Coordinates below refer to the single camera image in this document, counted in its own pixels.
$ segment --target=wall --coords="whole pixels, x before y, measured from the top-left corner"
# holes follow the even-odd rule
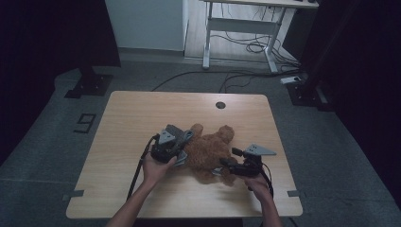
[[[187,0],[106,0],[118,47],[183,51]]]

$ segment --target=human hand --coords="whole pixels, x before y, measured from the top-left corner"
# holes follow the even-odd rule
[[[253,178],[238,176],[238,175],[236,176],[244,180],[244,183],[252,189],[254,195],[259,201],[268,199],[267,197],[271,198],[271,194],[268,188],[268,183],[266,182],[262,174],[259,173],[257,176]]]
[[[150,153],[145,156],[143,169],[144,169],[144,181],[143,183],[153,187],[155,186],[160,180],[163,179],[167,170],[172,167],[175,162],[177,161],[177,157],[173,157],[167,164],[160,163],[154,160]]]

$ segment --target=desk frame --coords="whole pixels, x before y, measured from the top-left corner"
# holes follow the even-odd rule
[[[287,7],[292,8],[316,8],[317,3],[310,4],[292,4],[289,1],[225,1],[225,0],[203,0],[209,3],[209,14],[207,18],[206,27],[206,43],[203,50],[203,69],[209,69],[210,67],[210,32],[215,31],[231,31],[231,32],[241,32],[241,33],[254,33],[254,34],[264,34],[271,35],[271,39],[267,48],[265,48],[264,53],[272,73],[278,73],[277,66],[275,64],[275,58],[272,54],[272,49],[274,47],[275,41],[277,39],[278,32],[280,31],[281,24],[283,22],[284,15],[286,13]],[[251,20],[238,20],[238,19],[225,19],[225,18],[213,18],[213,3],[234,3],[234,4],[247,4],[247,5],[259,5],[259,6],[273,6],[281,7],[280,16],[275,22],[261,22],[261,21],[251,21]]]

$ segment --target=brown plush toy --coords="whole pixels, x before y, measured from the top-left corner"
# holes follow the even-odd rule
[[[190,167],[195,176],[201,182],[207,182],[215,178],[212,170],[222,167],[220,171],[221,180],[226,185],[233,185],[235,175],[230,174],[227,167],[223,166],[219,159],[227,158],[237,163],[237,160],[231,157],[229,143],[233,140],[233,128],[225,125],[214,134],[201,136],[203,126],[195,124],[191,127],[194,135],[184,150],[188,154],[185,165]]]

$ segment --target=handheld controller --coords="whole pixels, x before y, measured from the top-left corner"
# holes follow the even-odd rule
[[[239,157],[243,156],[244,163],[238,164],[229,159],[221,158],[220,163],[224,166],[227,166],[230,170],[231,174],[235,174],[238,176],[245,176],[245,177],[255,177],[259,173],[265,178],[266,182],[268,183],[268,188],[273,197],[273,187],[271,184],[271,175],[270,178],[266,175],[265,170],[263,169],[262,157],[261,155],[272,154],[274,155],[275,152],[268,150],[266,148],[262,148],[258,145],[251,145],[250,148],[242,151],[238,148],[232,148],[232,153]]]

